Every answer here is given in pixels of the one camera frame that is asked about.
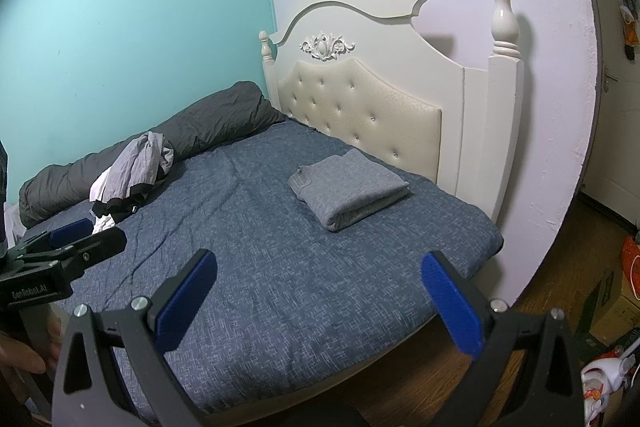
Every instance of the bedpost finial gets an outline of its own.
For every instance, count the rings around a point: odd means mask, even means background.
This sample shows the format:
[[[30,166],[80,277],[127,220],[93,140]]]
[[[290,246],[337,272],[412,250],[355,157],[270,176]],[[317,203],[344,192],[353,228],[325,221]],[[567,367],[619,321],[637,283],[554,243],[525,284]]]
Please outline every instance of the bedpost finial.
[[[494,17],[491,21],[491,35],[494,36],[494,54],[520,58],[518,37],[520,28],[511,10],[511,0],[494,0]]]
[[[258,38],[262,43],[262,48],[260,49],[262,60],[273,60],[273,57],[271,56],[271,48],[269,47],[269,34],[262,30],[258,33]]]

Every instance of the white headboard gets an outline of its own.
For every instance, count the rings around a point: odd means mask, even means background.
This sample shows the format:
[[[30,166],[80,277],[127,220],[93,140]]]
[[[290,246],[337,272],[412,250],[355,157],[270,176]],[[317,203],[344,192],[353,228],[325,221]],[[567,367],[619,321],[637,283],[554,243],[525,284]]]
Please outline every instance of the white headboard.
[[[495,0],[488,69],[464,68],[414,30],[425,1],[301,0],[277,33],[259,35],[269,98],[495,221],[522,106],[518,23],[510,0]]]

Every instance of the mattress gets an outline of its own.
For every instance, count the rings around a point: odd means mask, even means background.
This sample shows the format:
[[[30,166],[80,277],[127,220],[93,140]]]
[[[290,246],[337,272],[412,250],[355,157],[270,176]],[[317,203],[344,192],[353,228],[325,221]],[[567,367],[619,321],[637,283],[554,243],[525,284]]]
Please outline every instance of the mattress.
[[[328,232],[287,179],[299,165],[350,148],[287,120],[174,165],[119,225],[125,251],[87,270],[62,307],[122,308],[151,295],[198,248],[213,251],[218,280],[180,347],[165,355],[207,412],[312,386],[395,346],[436,313],[420,281],[424,254],[441,250],[469,278],[502,237],[477,207],[390,166],[411,194]],[[87,217],[89,209],[79,203],[28,235]],[[149,416],[126,356],[120,349],[116,356]]]

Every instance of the clutter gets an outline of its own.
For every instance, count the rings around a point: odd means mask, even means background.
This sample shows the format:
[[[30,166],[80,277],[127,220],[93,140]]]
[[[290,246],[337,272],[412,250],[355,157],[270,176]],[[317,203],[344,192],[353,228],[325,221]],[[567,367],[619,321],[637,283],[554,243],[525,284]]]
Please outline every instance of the clutter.
[[[616,346],[624,351],[638,338],[640,301],[622,269],[616,267],[596,284],[584,302],[574,335],[578,358],[589,362]]]
[[[599,359],[580,372],[584,392],[584,418],[588,425],[609,405],[609,396],[622,387],[626,375],[636,363],[631,354],[624,359]]]
[[[620,264],[625,274],[626,280],[631,284],[636,298],[640,296],[640,247],[636,244],[635,238],[628,235],[622,244],[620,251]]]
[[[625,44],[625,57],[632,63],[636,63],[636,49],[633,46]]]
[[[636,30],[636,19],[634,18],[631,10],[626,6],[620,6],[620,13],[622,14],[623,33],[625,35],[625,44],[627,46],[639,46],[640,40],[638,39],[638,32]]]
[[[604,410],[604,415],[602,418],[602,425],[608,425],[610,420],[616,415],[620,406],[622,405],[622,396],[625,390],[620,388],[617,391],[614,391],[609,395],[609,404],[607,408]]]

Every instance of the door handle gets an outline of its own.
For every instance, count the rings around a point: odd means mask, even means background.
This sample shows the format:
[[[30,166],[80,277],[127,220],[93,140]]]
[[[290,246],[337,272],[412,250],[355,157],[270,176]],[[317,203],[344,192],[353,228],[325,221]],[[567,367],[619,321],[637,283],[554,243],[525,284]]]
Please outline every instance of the door handle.
[[[602,90],[604,92],[609,92],[609,79],[613,80],[614,82],[619,82],[619,80],[615,76],[609,73],[609,67],[604,66],[604,79],[602,82]]]

